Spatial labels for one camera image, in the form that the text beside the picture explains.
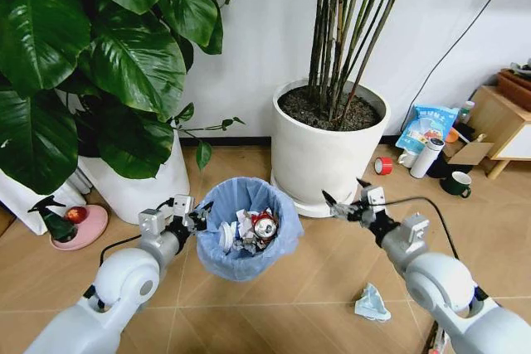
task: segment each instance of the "white thermos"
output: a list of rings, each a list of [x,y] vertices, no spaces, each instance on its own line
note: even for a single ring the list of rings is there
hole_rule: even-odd
[[[438,138],[430,138],[417,157],[409,174],[414,178],[423,178],[431,164],[437,159],[445,143]]]

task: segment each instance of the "soil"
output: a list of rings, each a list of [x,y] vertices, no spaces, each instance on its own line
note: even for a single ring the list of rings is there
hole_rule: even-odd
[[[329,122],[328,118],[319,115],[319,106],[309,101],[308,86],[299,87],[287,92],[279,98],[279,106],[291,118],[307,124],[312,128],[337,131],[336,124]],[[340,104],[347,102],[348,93],[343,93]],[[343,112],[343,106],[339,106],[339,111]],[[342,132],[352,132],[370,128],[382,118],[378,112],[364,99],[354,96],[350,103],[345,123],[340,129]]]

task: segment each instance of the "white bottle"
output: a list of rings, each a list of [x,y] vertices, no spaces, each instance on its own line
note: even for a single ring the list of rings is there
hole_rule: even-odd
[[[458,122],[467,124],[470,119],[470,111],[474,108],[474,101],[466,101],[459,110],[459,117],[457,118]]]
[[[430,138],[421,151],[412,170],[409,172],[414,178],[423,178],[433,161],[437,159],[445,143],[438,138]]]

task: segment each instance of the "pink saucer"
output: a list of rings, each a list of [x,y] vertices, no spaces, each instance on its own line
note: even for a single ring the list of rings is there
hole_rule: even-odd
[[[98,239],[107,226],[107,211],[98,205],[84,206],[88,216],[77,225],[77,234],[73,240],[61,243],[53,240],[50,235],[51,245],[58,250],[78,250],[90,245]]]

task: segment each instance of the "blue plastic bag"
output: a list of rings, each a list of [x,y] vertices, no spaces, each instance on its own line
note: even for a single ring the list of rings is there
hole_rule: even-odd
[[[259,178],[235,177],[215,186],[199,207],[214,201],[207,229],[197,234],[197,256],[207,271],[232,281],[248,281],[275,263],[281,256],[292,253],[299,237],[304,234],[293,201]],[[269,207],[279,218],[276,237],[265,250],[251,255],[246,250],[225,254],[219,246],[218,228],[223,221],[236,220],[240,209],[263,211]]]
[[[459,109],[415,105],[417,117],[414,118],[397,141],[397,147],[414,153],[420,153],[430,138],[445,141],[454,123]]]

